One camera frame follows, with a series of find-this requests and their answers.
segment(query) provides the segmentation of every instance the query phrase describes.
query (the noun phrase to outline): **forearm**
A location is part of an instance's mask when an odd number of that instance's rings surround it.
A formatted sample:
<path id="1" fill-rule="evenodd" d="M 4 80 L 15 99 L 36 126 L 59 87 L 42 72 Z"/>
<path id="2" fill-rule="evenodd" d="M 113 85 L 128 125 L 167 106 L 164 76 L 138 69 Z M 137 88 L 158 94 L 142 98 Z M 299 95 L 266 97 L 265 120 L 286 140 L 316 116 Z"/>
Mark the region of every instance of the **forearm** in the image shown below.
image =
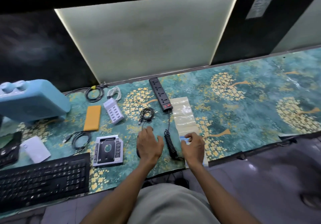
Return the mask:
<path id="1" fill-rule="evenodd" d="M 190 168 L 201 185 L 215 216 L 221 224 L 260 223 L 219 184 L 202 164 L 196 164 Z"/>
<path id="2" fill-rule="evenodd" d="M 108 194 L 80 224 L 124 224 L 134 208 L 138 193 L 147 174 L 153 168 L 149 163 L 139 166 L 110 194 Z"/>

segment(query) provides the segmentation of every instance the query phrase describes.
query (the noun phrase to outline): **floor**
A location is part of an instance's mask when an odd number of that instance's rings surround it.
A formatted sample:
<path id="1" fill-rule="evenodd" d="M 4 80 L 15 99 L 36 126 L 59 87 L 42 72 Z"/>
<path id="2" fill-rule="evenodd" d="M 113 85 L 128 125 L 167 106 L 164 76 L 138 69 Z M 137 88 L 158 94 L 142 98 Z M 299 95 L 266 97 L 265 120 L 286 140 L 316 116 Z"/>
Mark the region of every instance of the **floor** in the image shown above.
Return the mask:
<path id="1" fill-rule="evenodd" d="M 318 139 L 299 139 L 297 144 L 208 170 L 262 223 L 320 223 L 321 211 L 308 208 L 299 198 L 302 192 L 321 193 L 321 142 Z M 203 193 L 190 170 L 184 170 L 183 174 L 190 181 L 191 190 Z M 153 182 L 161 183 L 167 178 L 168 175 L 156 178 Z M 6 223 L 78 224 L 109 192 L 50 206 L 43 214 Z"/>

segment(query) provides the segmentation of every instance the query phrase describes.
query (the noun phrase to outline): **white panel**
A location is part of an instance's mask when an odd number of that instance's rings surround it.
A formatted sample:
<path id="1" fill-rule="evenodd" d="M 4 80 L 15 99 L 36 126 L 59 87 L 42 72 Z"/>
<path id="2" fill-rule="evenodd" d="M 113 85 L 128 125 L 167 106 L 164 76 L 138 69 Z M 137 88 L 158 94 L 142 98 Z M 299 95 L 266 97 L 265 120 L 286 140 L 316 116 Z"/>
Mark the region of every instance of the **white panel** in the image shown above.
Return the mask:
<path id="1" fill-rule="evenodd" d="M 98 81 L 210 64 L 235 0 L 140 0 L 56 10 Z"/>
<path id="2" fill-rule="evenodd" d="M 272 53 L 321 44 L 321 0 L 314 0 Z"/>

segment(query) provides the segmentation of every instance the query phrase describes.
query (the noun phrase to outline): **white label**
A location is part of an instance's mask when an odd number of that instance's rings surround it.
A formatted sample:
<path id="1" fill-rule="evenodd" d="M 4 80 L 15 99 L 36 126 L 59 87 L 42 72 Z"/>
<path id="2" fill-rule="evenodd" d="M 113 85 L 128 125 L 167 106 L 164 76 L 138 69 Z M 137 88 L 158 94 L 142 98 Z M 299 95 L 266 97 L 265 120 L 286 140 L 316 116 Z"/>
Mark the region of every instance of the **white label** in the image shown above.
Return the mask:
<path id="1" fill-rule="evenodd" d="M 245 19 L 262 17 L 272 0 L 254 0 Z"/>

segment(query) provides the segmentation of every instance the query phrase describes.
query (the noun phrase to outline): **desk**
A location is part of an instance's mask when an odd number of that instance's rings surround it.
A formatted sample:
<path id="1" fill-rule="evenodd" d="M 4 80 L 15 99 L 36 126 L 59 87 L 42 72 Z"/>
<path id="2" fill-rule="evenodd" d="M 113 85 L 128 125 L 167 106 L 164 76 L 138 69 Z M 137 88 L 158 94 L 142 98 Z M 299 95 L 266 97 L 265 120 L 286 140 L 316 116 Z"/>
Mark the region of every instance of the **desk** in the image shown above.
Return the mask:
<path id="1" fill-rule="evenodd" d="M 321 48 L 268 57 L 249 62 L 208 68 L 160 78 L 169 98 L 187 96 L 200 133 L 205 140 L 209 161 L 230 156 L 239 151 L 256 149 L 279 140 L 279 133 L 308 133 L 321 130 Z M 137 124 L 139 112 L 150 106 L 155 118 L 150 124 L 155 135 L 164 135 L 168 114 L 163 113 L 148 80 L 119 85 L 122 99 L 118 102 L 125 119 L 114 126 L 101 110 L 100 127 L 92 133 L 93 141 L 87 152 L 93 152 L 98 136 L 118 134 L 124 141 L 124 164 L 103 169 L 91 168 L 90 194 L 118 186 L 136 168 L 136 137 L 141 130 Z M 72 109 L 64 122 L 42 120 L 28 129 L 12 123 L 6 129 L 23 131 L 23 140 L 38 135 L 51 159 L 66 157 L 75 151 L 71 141 L 62 140 L 83 129 L 86 109 L 102 105 L 86 101 L 83 93 L 71 94 Z M 179 136 L 171 118 L 173 144 L 181 155 Z M 11 167 L 31 164 L 20 154 Z M 148 177 L 184 168 L 183 161 L 173 161 L 166 146 L 163 155 Z"/>

